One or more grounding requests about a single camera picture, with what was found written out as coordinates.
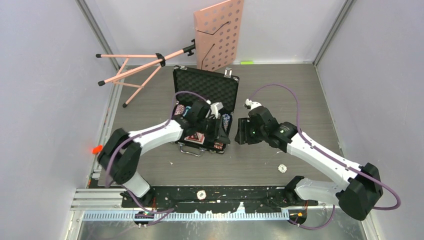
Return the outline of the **black poker set case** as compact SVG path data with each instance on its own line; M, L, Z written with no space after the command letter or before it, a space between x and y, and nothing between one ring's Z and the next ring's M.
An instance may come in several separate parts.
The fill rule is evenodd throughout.
M172 74L176 93L188 91L196 93L212 103L222 102L223 108L219 111L221 118L223 114L231 116L227 130L229 136L240 83L240 78L232 75L232 69L227 68L225 73L218 73L176 65ZM215 142L215 136L196 132L192 136L182 136L175 143L180 146L182 153L200 157L204 152L223 154L228 145L223 144L223 150L218 150L214 148Z

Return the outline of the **red white chip stack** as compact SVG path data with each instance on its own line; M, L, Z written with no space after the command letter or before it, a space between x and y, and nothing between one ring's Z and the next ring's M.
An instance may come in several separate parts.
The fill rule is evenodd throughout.
M182 104L178 104L177 106L176 106L176 108L175 108L175 111L174 111L174 113L173 113L173 115L174 116L176 116L176 115L183 115L184 114L184 112L185 112L185 106L184 105L182 105Z

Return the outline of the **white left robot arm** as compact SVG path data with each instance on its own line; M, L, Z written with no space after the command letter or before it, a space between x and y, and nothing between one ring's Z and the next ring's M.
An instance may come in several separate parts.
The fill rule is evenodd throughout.
M154 197L150 184L137 171L140 157L150 150L196 133L229 144L230 139L224 131L220 114L223 107L222 102L200 99L192 104L186 114L172 114L158 125L130 132L123 128L116 129L98 154L97 162L113 182L132 192L136 203L148 207Z

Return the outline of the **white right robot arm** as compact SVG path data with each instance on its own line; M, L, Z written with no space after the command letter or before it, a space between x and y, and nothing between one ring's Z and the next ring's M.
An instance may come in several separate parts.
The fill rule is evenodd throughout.
M383 188L372 181L380 173L371 163L360 165L318 144L290 122L279 123L264 106L252 108L238 119L235 141L240 144L267 143L270 147L297 157L331 181L295 176L285 187L291 205L318 201L340 207L349 217L363 221L383 195Z

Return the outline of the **blue red chip stack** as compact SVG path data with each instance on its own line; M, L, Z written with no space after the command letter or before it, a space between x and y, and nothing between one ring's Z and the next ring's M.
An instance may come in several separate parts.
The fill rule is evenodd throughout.
M224 129L224 132L227 133L228 132L228 128L229 128L229 123L231 120L231 116L229 114L223 114L222 115L222 127ZM223 150L224 144L221 142L215 142L214 143L214 148L218 149L218 150Z

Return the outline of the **white poker chip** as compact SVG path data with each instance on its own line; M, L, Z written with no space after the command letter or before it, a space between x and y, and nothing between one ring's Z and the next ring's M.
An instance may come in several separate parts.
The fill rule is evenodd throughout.
M280 164L280 165L277 167L277 169L278 169L278 171L279 171L280 173L282 173L282 174L284 174L284 173L288 170L287 166L286 166L286 165L284 165L284 164Z

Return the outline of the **blue yellow chip stack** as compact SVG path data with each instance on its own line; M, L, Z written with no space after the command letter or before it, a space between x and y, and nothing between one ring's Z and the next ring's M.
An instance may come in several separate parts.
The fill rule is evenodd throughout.
M184 111L182 113L182 116L185 117L191 108L192 108L191 106L186 106L184 108Z

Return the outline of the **red 100 poker chip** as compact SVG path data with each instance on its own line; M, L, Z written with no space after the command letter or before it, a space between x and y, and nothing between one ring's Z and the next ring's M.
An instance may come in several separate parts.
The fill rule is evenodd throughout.
M196 193L196 197L198 200L204 200L207 197L207 193L205 190L199 190Z

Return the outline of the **green tape piece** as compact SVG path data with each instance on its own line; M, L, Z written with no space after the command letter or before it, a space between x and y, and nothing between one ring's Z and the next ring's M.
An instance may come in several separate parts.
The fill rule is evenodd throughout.
M240 62L240 65L253 65L253 64L255 64L254 61L241 61Z

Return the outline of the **pink music stand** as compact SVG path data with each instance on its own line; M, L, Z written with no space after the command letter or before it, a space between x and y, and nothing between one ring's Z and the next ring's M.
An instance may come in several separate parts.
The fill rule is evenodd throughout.
M186 54L196 56L196 67L199 70L214 72L232 64L237 56L242 16L243 0L225 0L220 3L195 11L194 38L191 44L168 55L155 54L96 54L101 58L123 58L124 62L115 76L100 80L97 84L114 85L135 88L135 92L124 102L123 107L134 99L139 92L163 69L169 60ZM150 67L154 71L142 84L125 83L126 79Z

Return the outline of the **orange clip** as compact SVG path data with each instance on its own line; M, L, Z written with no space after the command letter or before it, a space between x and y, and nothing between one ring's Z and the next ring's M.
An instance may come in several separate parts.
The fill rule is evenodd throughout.
M93 155L96 155L96 154L99 154L102 150L103 150L103 146L100 144L100 145L95 146L95 147L92 149L91 153L92 153Z

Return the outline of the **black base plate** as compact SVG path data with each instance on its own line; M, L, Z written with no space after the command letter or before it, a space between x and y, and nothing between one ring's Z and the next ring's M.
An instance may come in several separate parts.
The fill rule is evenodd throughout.
M197 199L205 190L206 198ZM282 186L153 186L140 198L145 208L175 213L234 213L243 207L246 213L276 213L281 208L317 206L316 200L302 200Z

